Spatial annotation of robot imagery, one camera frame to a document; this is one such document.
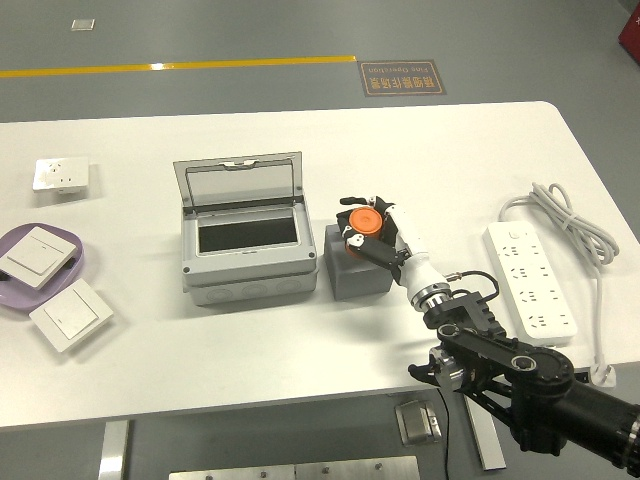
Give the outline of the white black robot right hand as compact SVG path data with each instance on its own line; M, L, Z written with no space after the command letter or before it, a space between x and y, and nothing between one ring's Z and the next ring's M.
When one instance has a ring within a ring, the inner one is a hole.
M452 299L449 281L431 264L426 243L403 208L379 196L343 197L340 203L351 207L336 215L346 250L388 270L415 310ZM378 229L356 226L352 215L360 207L380 216Z

